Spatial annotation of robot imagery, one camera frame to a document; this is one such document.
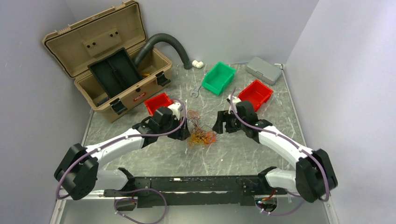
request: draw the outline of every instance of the red logo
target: red logo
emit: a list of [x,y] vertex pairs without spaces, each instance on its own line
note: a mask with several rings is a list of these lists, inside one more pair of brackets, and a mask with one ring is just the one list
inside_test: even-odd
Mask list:
[[134,101],[137,101],[138,99],[140,99],[140,98],[144,97],[144,95],[146,95],[146,93],[145,93],[145,92],[144,92],[144,93],[142,93],[142,94],[140,94],[138,97],[136,97],[136,98],[134,99]]

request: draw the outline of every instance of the gray box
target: gray box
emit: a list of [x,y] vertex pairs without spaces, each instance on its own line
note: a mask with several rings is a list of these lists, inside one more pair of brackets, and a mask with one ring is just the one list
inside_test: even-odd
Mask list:
[[254,57],[249,63],[247,63],[246,71],[269,85],[275,84],[282,75],[282,70],[280,68],[262,60],[259,57]]

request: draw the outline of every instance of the toolbox lid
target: toolbox lid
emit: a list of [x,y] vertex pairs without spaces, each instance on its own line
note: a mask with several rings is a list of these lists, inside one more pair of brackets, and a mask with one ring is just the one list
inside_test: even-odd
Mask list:
[[129,0],[45,36],[44,46],[75,78],[88,65],[146,41],[139,4]]

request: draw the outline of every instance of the wrench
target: wrench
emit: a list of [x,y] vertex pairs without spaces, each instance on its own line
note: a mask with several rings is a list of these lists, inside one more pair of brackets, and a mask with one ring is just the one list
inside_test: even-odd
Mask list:
[[191,90],[191,92],[190,92],[190,96],[191,96],[191,97],[192,97],[193,95],[195,95],[195,97],[198,97],[198,96],[199,96],[199,89],[201,88],[202,83],[204,82],[204,78],[203,78],[202,81],[199,83],[199,85],[198,85],[197,87],[195,87],[194,90]]

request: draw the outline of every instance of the white wall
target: white wall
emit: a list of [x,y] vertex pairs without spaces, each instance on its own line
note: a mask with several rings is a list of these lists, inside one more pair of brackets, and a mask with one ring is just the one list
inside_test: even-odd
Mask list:
[[54,171],[80,142],[89,106],[41,44],[75,21],[63,0],[0,2],[0,223],[45,224]]
[[325,149],[341,223],[395,223],[396,2],[320,0],[286,63],[307,144]]
[[[121,0],[66,0],[77,20]],[[285,63],[318,0],[138,0],[148,36],[169,33],[190,58],[204,63],[248,62],[260,56]],[[159,48],[181,63],[169,45]]]

